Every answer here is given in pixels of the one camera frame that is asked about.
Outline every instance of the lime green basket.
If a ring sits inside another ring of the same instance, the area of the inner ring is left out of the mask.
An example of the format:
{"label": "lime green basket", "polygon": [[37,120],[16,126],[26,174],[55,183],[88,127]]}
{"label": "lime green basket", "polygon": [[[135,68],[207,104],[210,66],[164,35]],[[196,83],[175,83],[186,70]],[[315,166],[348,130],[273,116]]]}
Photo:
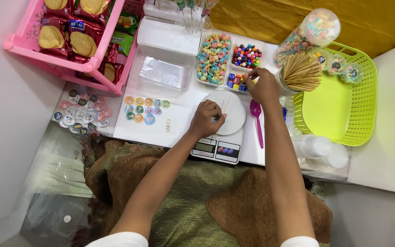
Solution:
{"label": "lime green basket", "polygon": [[294,96],[294,123],[305,134],[326,136],[348,146],[362,145],[370,139],[374,128],[376,66],[367,54],[343,44],[332,42],[324,49],[332,54],[339,53],[348,63],[359,63],[363,68],[363,80],[359,84],[345,84],[339,76],[324,74],[321,85],[315,90]]}

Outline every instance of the plastic basket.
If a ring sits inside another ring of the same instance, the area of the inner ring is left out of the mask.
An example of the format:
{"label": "plastic basket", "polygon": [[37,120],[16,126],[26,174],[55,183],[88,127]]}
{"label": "plastic basket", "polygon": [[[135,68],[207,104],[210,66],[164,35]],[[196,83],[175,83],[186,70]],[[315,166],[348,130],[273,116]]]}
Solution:
{"label": "plastic basket", "polygon": [[[82,84],[88,87],[97,88],[104,91],[110,91],[121,95],[122,86],[126,83],[129,75],[130,67],[136,52],[136,34],[132,43],[132,48],[124,65],[123,73],[120,81],[114,85],[97,69],[106,53],[107,46],[111,40],[112,33],[117,23],[121,10],[131,12],[133,14],[144,15],[143,13],[144,0],[116,0],[108,24],[105,27],[103,36],[98,45],[96,54],[91,57],[89,62],[85,64],[78,64],[76,62],[68,61],[53,57],[51,55],[42,54],[39,51],[37,37],[40,30],[40,19],[43,16],[42,6],[43,0],[31,0],[25,11],[24,17],[19,23],[18,29],[14,34],[8,34],[3,42],[3,48],[24,56],[27,61],[41,68],[42,70],[51,73],[52,75],[61,78],[65,81],[71,81]],[[77,78],[75,71],[89,73],[97,79],[100,83],[93,83]]]}
{"label": "plastic basket", "polygon": [[339,76],[323,75],[317,89],[294,96],[295,126],[305,134],[326,136],[333,142],[362,145],[370,139],[374,128],[376,66],[367,54],[343,44],[332,42],[324,49],[341,54],[349,63],[359,63],[364,70],[363,81],[350,85],[339,81]]}

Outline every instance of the candy jar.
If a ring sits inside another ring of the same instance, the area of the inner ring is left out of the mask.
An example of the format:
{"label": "candy jar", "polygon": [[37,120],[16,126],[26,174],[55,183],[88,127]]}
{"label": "candy jar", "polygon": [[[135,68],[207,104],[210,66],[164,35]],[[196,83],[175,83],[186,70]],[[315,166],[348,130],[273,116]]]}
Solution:
{"label": "candy jar", "polygon": [[315,9],[277,47],[272,59],[281,68],[291,54],[318,50],[335,40],[340,31],[341,23],[332,11]]}
{"label": "candy jar", "polygon": [[356,62],[349,63],[339,78],[345,83],[360,83],[363,79],[362,66]]}
{"label": "candy jar", "polygon": [[313,53],[320,62],[323,71],[329,70],[332,64],[332,54],[322,49]]}
{"label": "candy jar", "polygon": [[327,70],[329,75],[340,75],[347,68],[347,60],[340,54],[333,54],[330,68]]}

